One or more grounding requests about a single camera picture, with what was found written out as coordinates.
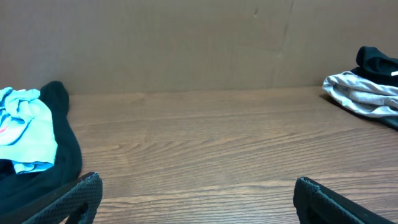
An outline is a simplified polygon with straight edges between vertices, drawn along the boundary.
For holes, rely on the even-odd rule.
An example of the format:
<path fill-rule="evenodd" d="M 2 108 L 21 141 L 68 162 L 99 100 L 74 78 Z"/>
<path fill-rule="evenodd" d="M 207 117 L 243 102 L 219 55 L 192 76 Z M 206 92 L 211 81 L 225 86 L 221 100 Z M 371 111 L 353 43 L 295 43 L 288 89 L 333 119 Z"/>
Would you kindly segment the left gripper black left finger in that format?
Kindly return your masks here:
<path fill-rule="evenodd" d="M 92 224 L 103 196 L 99 174 L 89 172 L 1 216 L 5 224 Z"/>

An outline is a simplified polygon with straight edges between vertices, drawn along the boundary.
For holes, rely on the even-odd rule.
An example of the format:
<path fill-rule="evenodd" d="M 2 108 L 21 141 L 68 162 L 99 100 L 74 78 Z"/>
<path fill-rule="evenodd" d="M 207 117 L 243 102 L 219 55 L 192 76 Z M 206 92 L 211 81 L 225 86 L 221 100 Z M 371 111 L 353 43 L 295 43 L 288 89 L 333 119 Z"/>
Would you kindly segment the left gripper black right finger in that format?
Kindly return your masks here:
<path fill-rule="evenodd" d="M 293 203 L 300 224 L 394 224 L 308 177 L 297 179 Z"/>

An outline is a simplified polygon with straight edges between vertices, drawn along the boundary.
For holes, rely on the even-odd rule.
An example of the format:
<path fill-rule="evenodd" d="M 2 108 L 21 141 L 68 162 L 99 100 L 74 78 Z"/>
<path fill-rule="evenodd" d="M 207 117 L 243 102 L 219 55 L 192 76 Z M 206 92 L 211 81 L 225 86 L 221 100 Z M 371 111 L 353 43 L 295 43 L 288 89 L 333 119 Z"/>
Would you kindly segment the light blue t-shirt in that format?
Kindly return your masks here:
<path fill-rule="evenodd" d="M 1 159 L 11 161 L 17 174 L 42 172 L 55 164 L 52 112 L 39 96 L 36 89 L 1 90 Z"/>

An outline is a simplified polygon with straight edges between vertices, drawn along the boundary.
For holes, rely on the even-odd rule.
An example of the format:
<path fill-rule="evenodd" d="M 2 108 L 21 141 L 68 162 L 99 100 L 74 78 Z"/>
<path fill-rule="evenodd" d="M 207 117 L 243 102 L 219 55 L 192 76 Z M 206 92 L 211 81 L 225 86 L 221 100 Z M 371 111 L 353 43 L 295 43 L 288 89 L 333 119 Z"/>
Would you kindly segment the black shirt on left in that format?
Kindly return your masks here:
<path fill-rule="evenodd" d="M 53 120 L 58 144 L 53 167 L 30 174 L 11 174 L 11 164 L 1 162 L 1 215 L 27 205 L 41 196 L 75 180 L 82 168 L 81 149 L 67 120 L 69 95 L 60 81 L 40 89 L 39 99 L 46 104 Z"/>

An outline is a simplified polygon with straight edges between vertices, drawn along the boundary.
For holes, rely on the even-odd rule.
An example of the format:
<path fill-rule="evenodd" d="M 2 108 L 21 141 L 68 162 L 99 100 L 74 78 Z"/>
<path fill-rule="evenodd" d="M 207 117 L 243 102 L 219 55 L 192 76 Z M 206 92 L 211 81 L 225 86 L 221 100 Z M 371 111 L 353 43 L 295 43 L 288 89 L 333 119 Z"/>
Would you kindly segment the grey denim folded garment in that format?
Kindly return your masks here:
<path fill-rule="evenodd" d="M 396 116 L 385 116 L 377 119 L 380 123 L 386 125 L 389 128 L 392 128 L 398 131 L 398 117 Z"/>

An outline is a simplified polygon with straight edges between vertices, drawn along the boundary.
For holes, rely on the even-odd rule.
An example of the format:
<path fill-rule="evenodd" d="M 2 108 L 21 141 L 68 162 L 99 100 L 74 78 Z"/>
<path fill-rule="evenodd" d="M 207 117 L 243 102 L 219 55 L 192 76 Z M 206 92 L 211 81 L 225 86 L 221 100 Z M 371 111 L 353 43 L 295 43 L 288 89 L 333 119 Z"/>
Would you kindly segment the beige folded garment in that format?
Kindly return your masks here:
<path fill-rule="evenodd" d="M 322 85 L 344 108 L 369 118 L 397 116 L 397 87 L 376 84 L 345 71 L 325 78 Z"/>

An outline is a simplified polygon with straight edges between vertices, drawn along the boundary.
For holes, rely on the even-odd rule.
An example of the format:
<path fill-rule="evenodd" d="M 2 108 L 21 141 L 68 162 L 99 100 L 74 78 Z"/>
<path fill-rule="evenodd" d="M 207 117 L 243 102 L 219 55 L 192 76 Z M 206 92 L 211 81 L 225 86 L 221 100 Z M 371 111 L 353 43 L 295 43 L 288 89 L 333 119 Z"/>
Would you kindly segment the black folded garment on pile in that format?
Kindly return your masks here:
<path fill-rule="evenodd" d="M 397 59 L 388 57 L 375 47 L 362 46 L 356 56 L 355 75 L 379 85 L 397 87 Z"/>

